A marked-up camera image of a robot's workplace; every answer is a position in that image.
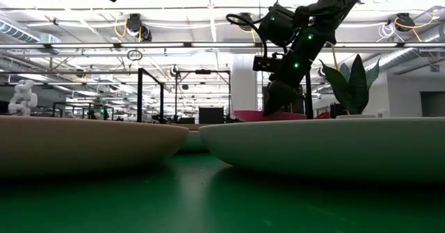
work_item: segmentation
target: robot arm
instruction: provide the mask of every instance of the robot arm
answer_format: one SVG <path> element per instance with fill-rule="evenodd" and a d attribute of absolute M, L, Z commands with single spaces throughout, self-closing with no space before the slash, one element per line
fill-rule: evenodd
<path fill-rule="evenodd" d="M 19 84 L 15 86 L 14 97 L 9 102 L 9 113 L 16 114 L 20 110 L 23 116 L 30 116 L 31 108 L 35 108 L 38 103 L 38 98 L 35 93 L 32 93 L 34 82 L 32 80 L 20 80 Z M 17 104 L 19 99 L 23 99 L 20 104 Z"/>
<path fill-rule="evenodd" d="M 278 3 L 270 8 L 259 26 L 260 37 L 284 49 L 291 46 L 282 58 L 255 56 L 253 70 L 272 72 L 264 115 L 276 112 L 298 96 L 296 90 L 318 53 L 326 42 L 337 43 L 335 30 L 358 1 L 318 0 L 298 7 L 294 13 Z"/>

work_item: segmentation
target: pink bowl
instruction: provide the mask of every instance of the pink bowl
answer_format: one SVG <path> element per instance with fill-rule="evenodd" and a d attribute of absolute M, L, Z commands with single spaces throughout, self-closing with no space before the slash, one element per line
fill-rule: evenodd
<path fill-rule="evenodd" d="M 306 115 L 297 113 L 276 112 L 268 117 L 263 116 L 263 111 L 235 111 L 235 117 L 244 122 L 304 120 Z"/>

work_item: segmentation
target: green leaf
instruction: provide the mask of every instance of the green leaf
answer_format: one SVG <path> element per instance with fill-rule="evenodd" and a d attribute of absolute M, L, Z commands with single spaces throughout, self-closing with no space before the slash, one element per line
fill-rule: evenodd
<path fill-rule="evenodd" d="M 326 79 L 332 86 L 335 98 L 340 102 L 340 104 L 343 104 L 343 106 L 348 109 L 349 113 L 357 113 L 353 96 L 348 90 L 348 82 L 346 79 L 336 69 L 326 66 L 323 61 L 321 61 L 321 64 L 323 66 L 323 72 L 326 75 Z"/>
<path fill-rule="evenodd" d="M 373 84 L 373 82 L 378 78 L 378 74 L 380 72 L 380 59 L 378 59 L 377 63 L 374 67 L 366 72 L 366 84 L 368 85 L 368 90 Z"/>
<path fill-rule="evenodd" d="M 348 91 L 353 97 L 357 114 L 362 114 L 366 105 L 368 105 L 369 91 L 366 83 L 366 72 L 360 55 L 355 57 L 353 66 L 351 67 Z"/>
<path fill-rule="evenodd" d="M 341 64 L 340 73 L 343 75 L 346 81 L 349 81 L 350 71 L 349 67 L 345 63 Z"/>

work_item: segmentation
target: white robot figure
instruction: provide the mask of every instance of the white robot figure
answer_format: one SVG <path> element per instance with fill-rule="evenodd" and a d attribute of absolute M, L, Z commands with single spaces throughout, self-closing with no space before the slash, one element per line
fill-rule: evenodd
<path fill-rule="evenodd" d="M 37 95 L 33 93 L 31 88 L 34 86 L 32 80 L 20 80 L 15 86 L 14 97 L 9 102 L 9 113 L 16 114 L 20 111 L 21 116 L 30 116 L 31 109 L 37 106 Z M 19 99 L 23 99 L 20 104 L 16 104 Z"/>

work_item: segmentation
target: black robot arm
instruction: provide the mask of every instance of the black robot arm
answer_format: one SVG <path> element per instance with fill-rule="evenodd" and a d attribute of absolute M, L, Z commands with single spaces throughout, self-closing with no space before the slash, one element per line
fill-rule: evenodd
<path fill-rule="evenodd" d="M 255 56 L 253 70 L 272 72 L 264 115 L 276 112 L 298 96 L 296 90 L 318 53 L 326 42 L 336 44 L 335 30 L 358 1 L 318 0 L 298 7 L 294 13 L 278 3 L 270 8 L 261 19 L 260 38 L 283 48 L 292 44 L 282 58 Z"/>

